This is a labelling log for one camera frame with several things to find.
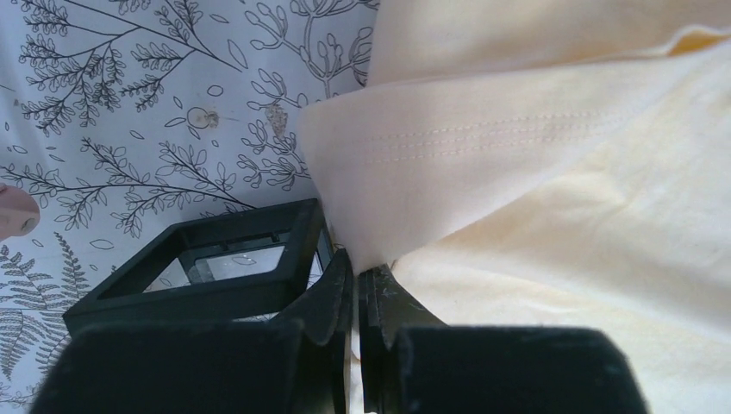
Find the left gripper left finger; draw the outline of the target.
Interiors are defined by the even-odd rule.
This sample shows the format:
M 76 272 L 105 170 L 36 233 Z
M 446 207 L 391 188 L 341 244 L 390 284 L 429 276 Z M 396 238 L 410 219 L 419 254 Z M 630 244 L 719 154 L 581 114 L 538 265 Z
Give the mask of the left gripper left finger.
M 340 249 L 267 322 L 127 323 L 83 331 L 33 413 L 345 413 L 353 272 Z

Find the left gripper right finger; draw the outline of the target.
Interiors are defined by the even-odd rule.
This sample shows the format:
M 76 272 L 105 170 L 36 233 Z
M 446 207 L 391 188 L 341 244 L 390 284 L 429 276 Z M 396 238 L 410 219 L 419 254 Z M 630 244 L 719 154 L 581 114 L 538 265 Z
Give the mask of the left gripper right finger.
M 442 322 L 387 267 L 359 276 L 365 409 L 374 413 L 645 413 L 601 331 Z

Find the yellow shirt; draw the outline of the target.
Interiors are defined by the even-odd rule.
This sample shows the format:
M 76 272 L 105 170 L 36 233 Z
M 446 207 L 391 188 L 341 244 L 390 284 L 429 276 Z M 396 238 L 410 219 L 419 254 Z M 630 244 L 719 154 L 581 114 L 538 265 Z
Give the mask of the yellow shirt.
M 297 138 L 356 272 L 600 329 L 651 412 L 729 412 L 729 2 L 383 1 Z

